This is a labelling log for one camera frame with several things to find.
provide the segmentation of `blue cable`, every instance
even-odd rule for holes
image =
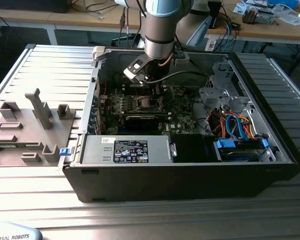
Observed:
[[[240,133],[241,138],[244,139],[244,140],[247,140],[248,138],[247,138],[247,136],[246,136],[246,133],[245,133],[245,131],[242,129],[241,120],[240,120],[240,118],[239,118],[238,116],[236,116],[236,115],[231,114],[231,115],[229,115],[229,116],[226,118],[226,120],[225,120],[225,129],[226,129],[227,133],[228,133],[231,137],[233,137],[236,141],[238,140],[238,138],[237,138],[237,137],[230,131],[230,129],[229,129],[229,121],[230,121],[231,117],[235,117],[235,118],[236,118],[236,121],[238,122],[238,129],[239,129],[239,133]]]
[[[228,43],[229,43],[229,39],[230,39],[230,27],[229,27],[229,24],[224,20],[224,19],[222,19],[222,21],[225,23],[225,25],[226,25],[226,28],[227,28],[227,31],[228,31],[228,39],[226,40],[226,43],[225,43],[225,46],[224,46],[224,48],[223,48],[223,50],[222,50],[222,52],[224,52],[226,49],[227,49],[227,47],[228,47]]]

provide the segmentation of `electronic equipment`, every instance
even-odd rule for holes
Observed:
[[[72,0],[0,0],[0,9],[66,13]]]
[[[134,84],[123,69],[142,54],[93,52],[79,138],[61,149],[59,163],[80,201],[252,197],[300,172],[300,143],[277,108],[292,104],[285,91],[300,106],[300,92],[273,60],[182,52],[183,61],[169,63],[168,76],[194,70],[185,59],[206,76]]]
[[[248,7],[242,15],[242,22],[245,24],[272,24],[275,20],[275,15],[268,9],[257,9]]]

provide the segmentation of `metal workbench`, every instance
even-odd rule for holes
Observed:
[[[0,85],[0,105],[11,100],[31,108],[20,96],[33,87],[51,108],[69,104],[76,109],[68,142],[73,146],[92,50],[45,45],[25,49]],[[5,221],[38,228],[46,240],[300,239],[300,174],[255,198],[82,203],[56,166],[0,167],[0,222]]]

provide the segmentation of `wooden desk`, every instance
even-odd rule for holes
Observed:
[[[100,0],[85,0],[85,5],[98,3]],[[113,1],[109,1],[107,4],[95,5],[89,8],[89,10],[94,11],[98,9],[103,9],[114,5]],[[83,2],[76,3],[74,7],[78,10],[85,11]],[[100,16],[102,19],[93,16],[91,13],[79,12],[73,8],[69,10],[66,14],[64,13],[52,13],[48,22],[50,24],[62,24],[62,25],[76,25],[76,26],[90,26],[90,27],[110,27],[119,28],[120,18],[123,12],[122,6],[114,6],[108,9],[102,10]],[[135,9],[129,9],[129,27],[131,29],[139,28],[139,11]]]
[[[224,9],[226,14],[235,23],[241,25],[241,29],[237,36],[238,40],[244,41],[256,41],[256,42],[270,42],[270,43],[284,43],[284,44],[300,44],[300,25],[293,26],[278,18],[275,18],[273,24],[246,24],[242,22],[242,15],[234,13],[238,0],[224,1]],[[295,9],[300,12],[300,4]],[[222,21],[218,21],[216,29],[209,29],[206,37],[209,38],[206,45],[206,50],[211,51],[209,47],[214,46],[217,39],[223,38],[226,33],[225,24]]]
[[[85,5],[102,2],[101,0],[85,0]],[[300,44],[300,25],[293,26],[279,19],[275,19],[273,24],[245,24],[242,22],[242,15],[233,13],[232,10],[238,3],[238,0],[224,1],[224,8],[228,16],[233,22],[241,24],[241,30],[237,36],[238,40],[256,41],[256,42],[271,42],[271,43],[286,43]],[[113,5],[113,3],[95,5],[89,8],[90,10],[102,9]],[[83,0],[79,0],[75,4],[79,10],[85,11]],[[46,29],[50,43],[57,45],[55,30],[75,30],[75,31],[91,31],[91,32],[119,32],[120,18],[123,7],[116,6],[102,10],[102,19],[86,12],[79,12],[70,9],[68,13],[52,13],[46,11],[23,11],[23,10],[2,10],[0,16],[12,27],[28,27],[28,28],[43,28]],[[139,11],[129,10],[129,32],[136,33],[139,28]],[[6,24],[0,19],[0,26]],[[218,22],[216,29],[209,29],[206,34],[208,43],[206,50],[211,51],[211,46],[214,46],[216,40],[222,38],[226,33],[223,22]]]
[[[89,4],[102,2],[100,0],[85,0]],[[90,10],[102,9],[114,3],[100,4]],[[80,0],[75,7],[85,11],[84,2]],[[47,31],[50,44],[58,45],[55,30],[75,30],[91,32],[119,32],[122,6],[111,7],[102,11],[102,19],[86,12],[79,12],[73,8],[67,13],[52,13],[49,11],[2,10],[0,16],[11,27],[40,28]],[[129,9],[129,33],[136,33],[139,28],[139,11]],[[6,24],[0,19],[0,26]]]

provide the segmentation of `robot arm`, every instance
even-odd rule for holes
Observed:
[[[116,2],[125,7],[139,9],[136,0],[116,0]],[[207,0],[139,2],[141,6],[146,7],[146,19],[143,25],[145,27],[145,54],[137,57],[124,70],[124,74],[134,84],[150,82],[168,74],[170,65],[165,63],[174,54],[176,31],[179,32],[183,43],[195,46],[203,39],[211,21],[211,17],[207,17],[209,15]]]

